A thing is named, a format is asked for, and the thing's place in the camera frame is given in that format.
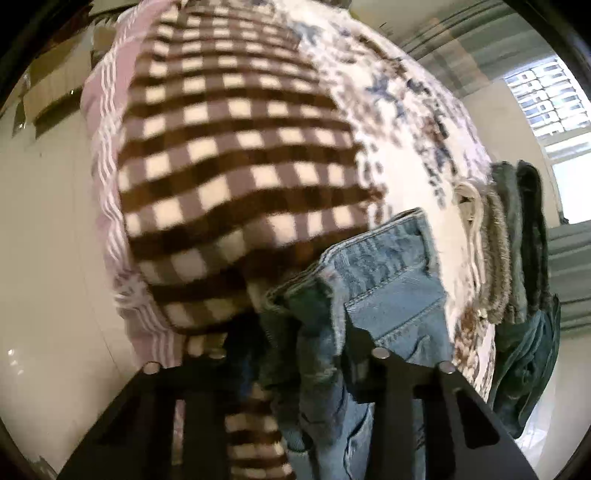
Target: denim jeans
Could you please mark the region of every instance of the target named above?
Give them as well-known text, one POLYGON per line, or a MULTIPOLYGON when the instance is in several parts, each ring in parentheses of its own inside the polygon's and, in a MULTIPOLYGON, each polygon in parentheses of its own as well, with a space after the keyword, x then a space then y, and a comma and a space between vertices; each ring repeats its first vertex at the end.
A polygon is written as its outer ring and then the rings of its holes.
MULTIPOLYGON (((347 391, 340 366, 345 316, 375 343, 409 362, 433 367, 452 357, 445 291, 424 213, 332 246, 320 260, 270 291, 261 314, 270 343, 261 382, 274 392, 274 413, 300 480, 363 480, 373 405, 347 391)), ((417 408, 416 478, 424 476, 417 408)))

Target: cardboard box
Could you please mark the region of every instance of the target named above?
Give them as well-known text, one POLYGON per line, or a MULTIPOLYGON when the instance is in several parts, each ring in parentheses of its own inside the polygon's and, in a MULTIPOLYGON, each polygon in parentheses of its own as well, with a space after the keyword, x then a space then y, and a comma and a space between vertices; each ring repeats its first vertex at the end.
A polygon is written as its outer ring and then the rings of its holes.
POLYGON ((84 85, 90 75, 90 42, 83 34, 70 38, 33 60, 31 87, 22 99, 27 122, 84 85))

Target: brown and white checkered towel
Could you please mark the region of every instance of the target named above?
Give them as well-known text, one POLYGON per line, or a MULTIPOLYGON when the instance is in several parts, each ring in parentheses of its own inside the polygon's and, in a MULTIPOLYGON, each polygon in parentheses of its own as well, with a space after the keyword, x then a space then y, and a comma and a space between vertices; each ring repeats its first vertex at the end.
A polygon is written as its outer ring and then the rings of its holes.
POLYGON ((172 7, 138 56, 118 157, 131 252, 182 331, 252 308, 259 285, 367 229, 350 126, 252 9, 172 7))

